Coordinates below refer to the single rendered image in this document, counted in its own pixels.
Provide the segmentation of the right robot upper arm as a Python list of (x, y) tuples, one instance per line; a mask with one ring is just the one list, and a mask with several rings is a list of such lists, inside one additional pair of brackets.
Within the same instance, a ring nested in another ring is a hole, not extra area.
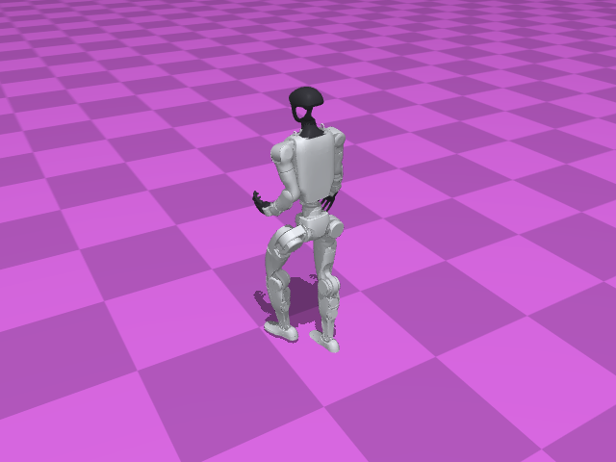
[(335, 127), (328, 127), (335, 139), (335, 175), (342, 173), (342, 160), (346, 135)]

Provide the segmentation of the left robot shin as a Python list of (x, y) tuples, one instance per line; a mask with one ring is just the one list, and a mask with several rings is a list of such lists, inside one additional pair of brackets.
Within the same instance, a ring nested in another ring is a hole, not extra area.
[(272, 276), (269, 279), (266, 277), (266, 283), (269, 300), (272, 308), (275, 310), (276, 317), (279, 321), (279, 327), (283, 330), (287, 330), (287, 325), (290, 327), (290, 288), (287, 287), (283, 290), (282, 282), (275, 276)]

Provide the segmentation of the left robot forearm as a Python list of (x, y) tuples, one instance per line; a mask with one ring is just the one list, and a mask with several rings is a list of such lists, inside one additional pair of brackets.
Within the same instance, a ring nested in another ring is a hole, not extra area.
[(292, 208), (292, 201), (292, 195), (288, 191), (283, 191), (274, 202), (270, 203), (269, 207), (263, 207), (262, 210), (266, 217), (279, 216), (284, 211)]

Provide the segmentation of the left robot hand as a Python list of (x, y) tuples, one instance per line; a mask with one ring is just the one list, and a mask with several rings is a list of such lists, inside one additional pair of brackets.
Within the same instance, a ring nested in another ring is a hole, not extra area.
[(255, 205), (256, 205), (256, 207), (257, 207), (257, 209), (258, 209), (258, 210), (259, 210), (262, 214), (265, 214), (265, 213), (263, 212), (262, 208), (263, 208), (263, 207), (264, 207), (264, 208), (269, 207), (270, 202), (267, 202), (267, 201), (263, 202), (263, 200), (261, 200), (261, 199), (260, 199), (260, 198), (261, 198), (261, 196), (259, 196), (259, 197), (257, 196), (258, 194), (259, 194), (258, 192), (254, 191), (252, 199), (254, 200), (254, 203), (255, 203)]

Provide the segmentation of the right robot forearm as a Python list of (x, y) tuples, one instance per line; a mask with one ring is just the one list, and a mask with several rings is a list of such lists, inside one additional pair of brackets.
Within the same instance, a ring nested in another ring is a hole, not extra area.
[(334, 182), (331, 187), (330, 196), (332, 197), (341, 187), (343, 180), (343, 164), (342, 164), (342, 173), (334, 176)]

